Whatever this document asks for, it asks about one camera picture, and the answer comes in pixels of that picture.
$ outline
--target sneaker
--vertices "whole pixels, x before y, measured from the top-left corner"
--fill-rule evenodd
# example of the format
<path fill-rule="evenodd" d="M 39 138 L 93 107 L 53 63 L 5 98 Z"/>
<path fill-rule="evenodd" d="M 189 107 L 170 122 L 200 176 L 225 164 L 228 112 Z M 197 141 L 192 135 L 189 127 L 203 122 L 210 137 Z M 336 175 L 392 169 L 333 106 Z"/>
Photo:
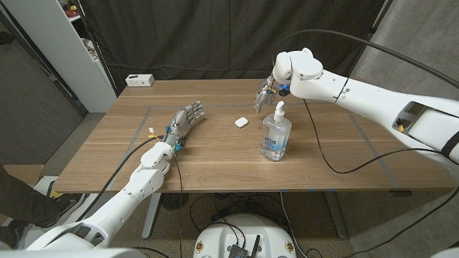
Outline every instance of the sneaker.
<path fill-rule="evenodd" d="M 56 199 L 57 205 L 60 208 L 59 215 L 56 219 L 49 224 L 35 224 L 43 229 L 50 228 L 52 226 L 59 226 L 69 218 L 70 214 L 78 208 L 85 200 L 85 194 L 83 193 L 66 193 L 62 194 Z"/>
<path fill-rule="evenodd" d="M 32 224 L 14 219 L 9 223 L 8 227 L 11 228 L 11 231 L 15 237 L 13 246 L 11 248 L 23 249 L 25 244 L 24 235 L 32 227 Z"/>

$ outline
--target white power strip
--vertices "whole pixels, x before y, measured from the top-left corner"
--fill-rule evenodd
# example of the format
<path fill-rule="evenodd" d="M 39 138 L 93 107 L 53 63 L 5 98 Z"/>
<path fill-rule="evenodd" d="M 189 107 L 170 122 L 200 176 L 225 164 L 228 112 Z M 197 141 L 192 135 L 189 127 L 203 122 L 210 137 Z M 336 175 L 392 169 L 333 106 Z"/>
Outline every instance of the white power strip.
<path fill-rule="evenodd" d="M 148 87 L 151 86 L 154 81 L 155 78 L 153 78 L 153 75 L 129 75 L 126 78 L 126 83 L 131 87 Z"/>

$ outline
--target pump dispenser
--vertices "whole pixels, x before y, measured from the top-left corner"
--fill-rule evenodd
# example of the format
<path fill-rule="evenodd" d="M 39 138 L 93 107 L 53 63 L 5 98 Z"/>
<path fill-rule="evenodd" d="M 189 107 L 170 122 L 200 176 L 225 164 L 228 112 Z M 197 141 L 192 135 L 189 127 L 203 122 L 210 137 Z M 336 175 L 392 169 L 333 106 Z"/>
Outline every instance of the pump dispenser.
<path fill-rule="evenodd" d="M 284 118 L 284 102 L 279 101 L 275 112 L 263 120 L 261 136 L 261 153 L 272 161 L 279 161 L 285 152 L 288 136 L 292 129 L 292 122 Z"/>

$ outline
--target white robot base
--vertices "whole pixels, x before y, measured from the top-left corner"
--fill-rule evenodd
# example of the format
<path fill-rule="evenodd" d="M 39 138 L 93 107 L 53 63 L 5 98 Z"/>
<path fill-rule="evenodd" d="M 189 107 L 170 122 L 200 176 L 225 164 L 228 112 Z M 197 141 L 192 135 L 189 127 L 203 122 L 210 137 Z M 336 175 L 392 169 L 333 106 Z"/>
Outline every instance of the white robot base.
<path fill-rule="evenodd" d="M 271 220 L 254 214 L 233 214 L 226 216 L 225 220 L 244 233 L 245 246 L 241 232 L 232 227 L 236 232 L 236 239 L 231 227 L 220 219 L 216 222 L 222 224 L 211 224 L 199 235 L 194 246 L 193 258 L 296 257 L 295 246 L 288 233 Z M 257 236 L 260 238 L 255 246 Z"/>

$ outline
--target black backdrop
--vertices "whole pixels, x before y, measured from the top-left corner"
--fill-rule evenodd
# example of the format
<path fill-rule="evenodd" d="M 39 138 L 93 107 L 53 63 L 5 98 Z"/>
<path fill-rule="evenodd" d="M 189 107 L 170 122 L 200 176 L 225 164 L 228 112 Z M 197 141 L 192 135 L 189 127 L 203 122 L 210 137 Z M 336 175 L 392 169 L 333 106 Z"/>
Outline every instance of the black backdrop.
<path fill-rule="evenodd" d="M 262 78 L 275 47 L 301 29 L 366 38 L 384 0 L 80 1 L 113 76 L 117 95 L 129 74 L 157 80 Z M 281 51 L 311 49 L 325 69 L 349 76 L 359 45 L 325 34 L 288 40 Z"/>

